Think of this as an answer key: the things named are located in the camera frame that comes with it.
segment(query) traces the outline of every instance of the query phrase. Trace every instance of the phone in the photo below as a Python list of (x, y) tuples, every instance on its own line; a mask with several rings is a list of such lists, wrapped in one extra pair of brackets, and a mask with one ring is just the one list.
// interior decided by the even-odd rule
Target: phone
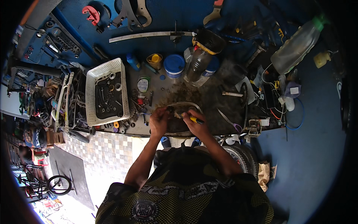
[(266, 101), (267, 109), (275, 108), (274, 95), (272, 93), (271, 85), (270, 84), (264, 84), (263, 85), (263, 92), (265, 94), (265, 101)]

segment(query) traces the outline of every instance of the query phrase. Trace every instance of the blue bottle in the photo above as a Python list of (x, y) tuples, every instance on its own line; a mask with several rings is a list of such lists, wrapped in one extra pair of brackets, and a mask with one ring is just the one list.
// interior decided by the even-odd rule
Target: blue bottle
[(127, 62), (136, 70), (139, 71), (142, 67), (140, 66), (140, 63), (138, 62), (138, 59), (132, 55), (132, 53), (127, 54)]

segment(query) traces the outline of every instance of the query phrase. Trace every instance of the white plastic basket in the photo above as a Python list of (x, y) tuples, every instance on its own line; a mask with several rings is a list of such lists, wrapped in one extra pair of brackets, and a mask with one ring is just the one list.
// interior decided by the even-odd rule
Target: white plastic basket
[[(101, 77), (107, 76), (110, 73), (121, 72), (122, 74), (122, 105), (123, 116), (112, 116), (106, 119), (99, 119), (96, 116), (96, 97), (95, 97), (95, 83)], [(96, 126), (108, 124), (111, 122), (128, 119), (129, 105), (127, 95), (126, 71), (123, 62), (120, 58), (113, 59), (109, 62), (103, 63), (87, 72), (86, 78), (86, 114), (88, 126)]]

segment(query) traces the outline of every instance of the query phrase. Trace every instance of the hand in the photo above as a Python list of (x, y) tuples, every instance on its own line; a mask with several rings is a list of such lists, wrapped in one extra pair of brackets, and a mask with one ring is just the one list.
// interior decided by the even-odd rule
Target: hand
[(161, 138), (165, 135), (169, 111), (166, 107), (157, 108), (149, 118), (151, 137)]
[[(203, 120), (204, 124), (198, 124), (190, 120), (191, 116)], [(195, 110), (189, 110), (188, 112), (183, 113), (183, 120), (187, 124), (191, 133), (198, 137), (201, 141), (203, 141), (206, 136), (211, 136), (208, 126), (206, 125), (205, 116), (203, 114), (198, 113)]]

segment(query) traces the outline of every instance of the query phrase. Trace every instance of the scissors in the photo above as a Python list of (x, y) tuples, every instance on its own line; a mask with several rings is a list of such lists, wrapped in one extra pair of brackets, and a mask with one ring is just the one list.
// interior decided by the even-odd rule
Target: scissors
[(218, 111), (219, 111), (219, 113), (221, 114), (221, 116), (223, 116), (223, 118), (224, 118), (229, 124), (231, 124), (232, 126), (234, 126), (234, 128), (236, 129), (236, 131), (237, 131), (238, 133), (241, 133), (241, 132), (242, 132), (242, 127), (241, 127), (239, 124), (232, 123), (219, 109), (218, 109)]

